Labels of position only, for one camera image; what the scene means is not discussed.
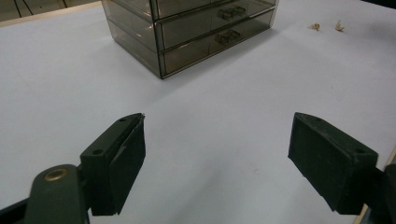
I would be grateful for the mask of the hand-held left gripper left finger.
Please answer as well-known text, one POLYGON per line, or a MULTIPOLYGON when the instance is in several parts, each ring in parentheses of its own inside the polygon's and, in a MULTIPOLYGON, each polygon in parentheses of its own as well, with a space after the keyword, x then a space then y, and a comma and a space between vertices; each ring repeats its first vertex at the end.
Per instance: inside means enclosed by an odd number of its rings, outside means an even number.
POLYGON ((116 120, 80 154, 94 216, 119 214, 146 157, 142 113, 116 120))

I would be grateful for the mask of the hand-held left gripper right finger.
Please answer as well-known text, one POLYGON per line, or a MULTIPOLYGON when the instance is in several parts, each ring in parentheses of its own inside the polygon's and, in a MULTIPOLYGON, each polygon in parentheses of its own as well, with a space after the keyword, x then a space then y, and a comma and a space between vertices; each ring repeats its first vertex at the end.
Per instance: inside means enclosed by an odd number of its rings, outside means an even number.
POLYGON ((288 157, 333 211, 357 215, 378 154, 324 119, 295 113, 288 157))

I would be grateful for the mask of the smoky clear plastic drawer cabinet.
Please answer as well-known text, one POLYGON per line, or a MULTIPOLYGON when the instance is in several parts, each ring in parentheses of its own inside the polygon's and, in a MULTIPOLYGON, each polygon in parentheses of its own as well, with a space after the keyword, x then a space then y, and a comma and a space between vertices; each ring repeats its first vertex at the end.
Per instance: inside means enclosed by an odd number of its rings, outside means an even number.
POLYGON ((159 77, 160 57, 278 0, 101 0, 113 39, 159 77))

